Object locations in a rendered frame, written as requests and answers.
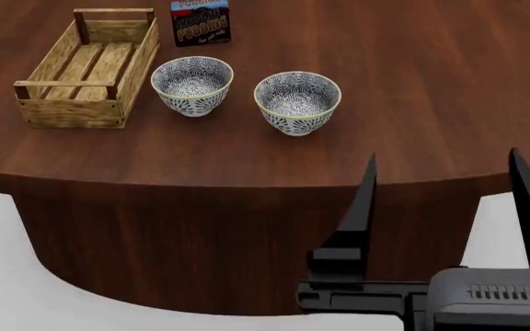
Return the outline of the blue white patterned ceramic bowl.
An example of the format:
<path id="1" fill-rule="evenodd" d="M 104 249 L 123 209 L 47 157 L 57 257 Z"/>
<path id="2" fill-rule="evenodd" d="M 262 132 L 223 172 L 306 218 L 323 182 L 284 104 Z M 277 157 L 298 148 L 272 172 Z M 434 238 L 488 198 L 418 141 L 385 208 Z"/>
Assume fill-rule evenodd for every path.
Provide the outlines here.
<path id="1" fill-rule="evenodd" d="M 159 65 L 150 83 L 170 109 L 200 118 L 219 107 L 234 79 L 228 63 L 214 57 L 180 57 Z"/>
<path id="2" fill-rule="evenodd" d="M 342 93 L 326 76 L 290 71 L 262 79 L 253 97 L 261 115 L 274 129 L 288 136 L 304 137 L 330 120 Z"/>

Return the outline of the wooden slatted crate tray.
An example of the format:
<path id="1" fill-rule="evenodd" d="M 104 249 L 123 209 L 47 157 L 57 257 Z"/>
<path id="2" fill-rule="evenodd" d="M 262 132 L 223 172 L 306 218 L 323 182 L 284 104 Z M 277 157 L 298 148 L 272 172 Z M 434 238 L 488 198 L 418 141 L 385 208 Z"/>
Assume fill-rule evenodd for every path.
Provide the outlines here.
<path id="1" fill-rule="evenodd" d="M 14 83 L 36 128 L 121 129 L 159 49 L 152 8 L 77 8 L 28 79 Z"/>

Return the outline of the chocolate pudding box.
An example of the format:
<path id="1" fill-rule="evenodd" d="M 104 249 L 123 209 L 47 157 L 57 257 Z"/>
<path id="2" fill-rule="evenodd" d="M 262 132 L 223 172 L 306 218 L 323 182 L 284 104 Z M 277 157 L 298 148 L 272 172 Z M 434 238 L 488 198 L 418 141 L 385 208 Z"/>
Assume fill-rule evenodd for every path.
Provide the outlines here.
<path id="1" fill-rule="evenodd" d="M 173 0 L 170 16 L 177 47 L 227 43 L 232 39 L 228 0 Z"/>

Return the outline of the dark wooden table pedestal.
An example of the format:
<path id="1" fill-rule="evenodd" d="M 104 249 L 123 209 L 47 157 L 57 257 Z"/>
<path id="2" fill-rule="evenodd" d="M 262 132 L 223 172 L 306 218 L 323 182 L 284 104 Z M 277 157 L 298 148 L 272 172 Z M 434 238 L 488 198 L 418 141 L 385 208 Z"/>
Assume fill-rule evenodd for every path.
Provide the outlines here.
<path id="1" fill-rule="evenodd" d="M 355 187 L 147 188 L 13 196 L 41 264 L 86 291 L 198 314 L 297 314 L 306 253 Z M 428 280 L 460 264 L 479 195 L 381 187 L 369 280 Z"/>

